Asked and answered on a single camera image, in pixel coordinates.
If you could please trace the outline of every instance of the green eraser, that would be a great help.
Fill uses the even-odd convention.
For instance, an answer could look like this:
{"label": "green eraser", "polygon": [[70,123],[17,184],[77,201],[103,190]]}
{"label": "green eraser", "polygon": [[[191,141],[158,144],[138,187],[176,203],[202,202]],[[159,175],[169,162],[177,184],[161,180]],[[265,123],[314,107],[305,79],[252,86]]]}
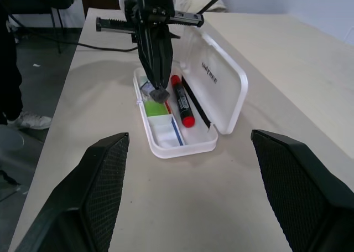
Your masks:
{"label": "green eraser", "polygon": [[159,104],[154,101],[145,101],[144,102],[146,115],[149,116],[158,116],[158,115],[168,115],[168,110],[164,104]]}

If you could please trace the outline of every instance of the marker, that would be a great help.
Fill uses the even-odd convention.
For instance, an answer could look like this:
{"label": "marker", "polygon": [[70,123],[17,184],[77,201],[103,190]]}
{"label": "marker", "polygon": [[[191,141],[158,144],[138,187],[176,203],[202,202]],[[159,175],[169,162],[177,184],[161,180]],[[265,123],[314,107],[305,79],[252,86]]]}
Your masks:
{"label": "marker", "polygon": [[183,89],[182,82],[177,75],[171,77],[171,83],[173,91],[175,92],[179,114],[182,119],[182,124],[185,127],[192,127],[195,124],[195,119],[192,113],[192,109],[188,103],[186,92]]}

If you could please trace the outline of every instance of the sneaker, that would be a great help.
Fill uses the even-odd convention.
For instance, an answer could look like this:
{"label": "sneaker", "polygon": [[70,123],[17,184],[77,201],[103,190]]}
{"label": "sneaker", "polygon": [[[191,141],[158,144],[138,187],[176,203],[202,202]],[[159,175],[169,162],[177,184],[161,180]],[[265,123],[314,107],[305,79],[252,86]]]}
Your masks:
{"label": "sneaker", "polygon": [[17,129],[30,128],[43,130],[50,127],[51,118],[47,116],[36,115],[28,111],[22,111],[16,120],[7,121],[7,124],[8,126]]}

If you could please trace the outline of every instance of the black mesh panel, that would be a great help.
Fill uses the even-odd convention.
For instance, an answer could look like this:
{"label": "black mesh panel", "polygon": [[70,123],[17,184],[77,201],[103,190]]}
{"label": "black mesh panel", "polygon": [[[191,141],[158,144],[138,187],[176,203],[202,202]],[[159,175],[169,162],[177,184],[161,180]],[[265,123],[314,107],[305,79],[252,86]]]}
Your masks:
{"label": "black mesh panel", "polygon": [[330,206],[284,146],[257,133],[253,143],[268,200],[290,247],[306,251]]}
{"label": "black mesh panel", "polygon": [[88,228],[99,252],[107,252],[121,202],[129,138],[106,153],[84,205]]}

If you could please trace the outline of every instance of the plastic case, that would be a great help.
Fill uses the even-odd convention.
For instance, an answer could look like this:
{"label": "plastic case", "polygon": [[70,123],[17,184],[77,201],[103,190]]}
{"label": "plastic case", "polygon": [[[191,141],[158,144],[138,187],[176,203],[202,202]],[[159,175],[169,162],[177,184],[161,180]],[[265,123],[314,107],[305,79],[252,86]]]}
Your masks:
{"label": "plastic case", "polygon": [[[210,128],[189,96],[195,125],[186,128],[182,124],[171,83],[167,90],[171,93],[168,104],[172,115],[147,117],[139,89],[140,78],[146,74],[144,69],[136,69],[133,82],[137,103],[150,148],[159,158],[174,158],[214,150],[218,139],[216,128],[222,135],[232,133],[248,90],[246,73],[201,29],[186,27],[178,43],[174,54],[180,56],[180,62],[174,61],[172,74],[183,76],[188,83],[210,121]],[[181,134],[182,146],[171,123],[173,120],[178,133]]]}

